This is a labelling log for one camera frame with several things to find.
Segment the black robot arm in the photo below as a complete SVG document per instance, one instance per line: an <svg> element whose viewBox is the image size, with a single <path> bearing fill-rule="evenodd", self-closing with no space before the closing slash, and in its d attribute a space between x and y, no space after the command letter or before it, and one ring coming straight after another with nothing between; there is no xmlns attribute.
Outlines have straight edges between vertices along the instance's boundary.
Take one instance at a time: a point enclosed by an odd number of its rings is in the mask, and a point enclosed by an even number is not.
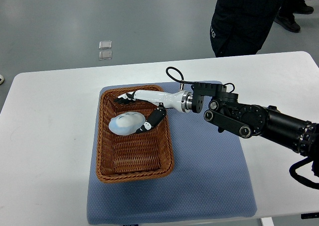
<svg viewBox="0 0 319 226"><path fill-rule="evenodd" d="M304 156L303 160L290 167L289 173L299 183L318 189L318 183L296 172L311 163L314 175L319 175L318 123L283 114L276 106L241 104L238 102L238 94L227 92L223 84L196 82L191 88L191 110L194 113L202 111L205 97L211 97L204 119L217 126L219 133L228 131L241 138L261 136Z"/></svg>

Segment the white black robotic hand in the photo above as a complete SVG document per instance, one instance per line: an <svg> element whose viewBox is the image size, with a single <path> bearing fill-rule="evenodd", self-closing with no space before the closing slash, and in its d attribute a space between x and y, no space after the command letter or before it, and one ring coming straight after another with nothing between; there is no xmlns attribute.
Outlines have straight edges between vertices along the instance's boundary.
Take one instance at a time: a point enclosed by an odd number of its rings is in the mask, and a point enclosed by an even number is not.
<svg viewBox="0 0 319 226"><path fill-rule="evenodd" d="M155 128L166 116L166 109L176 109L181 113L188 113L191 110L192 94L180 90L171 94L160 91L137 90L124 93L114 99L119 104L129 104L136 100L152 103L156 109L148 116L144 124L135 133L147 132Z"/></svg>

